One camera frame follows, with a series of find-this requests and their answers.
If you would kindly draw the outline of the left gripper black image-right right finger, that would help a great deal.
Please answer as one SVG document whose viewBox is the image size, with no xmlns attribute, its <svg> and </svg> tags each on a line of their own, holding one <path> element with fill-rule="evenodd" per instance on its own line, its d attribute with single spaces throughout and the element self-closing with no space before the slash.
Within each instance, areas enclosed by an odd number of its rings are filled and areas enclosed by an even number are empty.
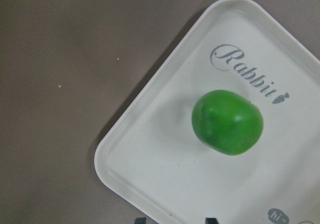
<svg viewBox="0 0 320 224">
<path fill-rule="evenodd" d="M 205 224 L 217 224 L 217 219 L 215 217 L 206 217 Z"/>
</svg>

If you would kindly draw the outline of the left gripper black left finger green lemon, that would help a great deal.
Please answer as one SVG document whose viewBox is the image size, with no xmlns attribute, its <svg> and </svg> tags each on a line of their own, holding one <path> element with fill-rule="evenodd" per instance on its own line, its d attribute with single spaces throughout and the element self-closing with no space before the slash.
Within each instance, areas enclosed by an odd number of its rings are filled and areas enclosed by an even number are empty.
<svg viewBox="0 0 320 224">
<path fill-rule="evenodd" d="M 137 217 L 134 220 L 134 224 L 146 224 L 146 218 L 145 217 Z"/>
</svg>

